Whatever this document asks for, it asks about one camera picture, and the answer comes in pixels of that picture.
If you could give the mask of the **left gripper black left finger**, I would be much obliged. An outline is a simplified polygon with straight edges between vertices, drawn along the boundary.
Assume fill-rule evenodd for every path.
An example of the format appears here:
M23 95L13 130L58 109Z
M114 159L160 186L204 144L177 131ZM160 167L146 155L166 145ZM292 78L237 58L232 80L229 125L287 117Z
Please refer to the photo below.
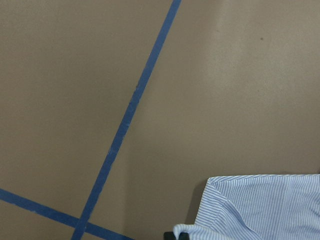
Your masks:
M172 231L167 231L163 234L164 240L175 240L175 235Z

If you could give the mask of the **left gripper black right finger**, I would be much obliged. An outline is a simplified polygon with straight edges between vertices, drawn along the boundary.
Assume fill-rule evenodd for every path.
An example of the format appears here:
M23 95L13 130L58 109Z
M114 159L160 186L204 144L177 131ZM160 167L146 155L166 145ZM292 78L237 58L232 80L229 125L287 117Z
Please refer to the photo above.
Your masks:
M179 234L178 240L189 240L189 234L187 232L181 232Z

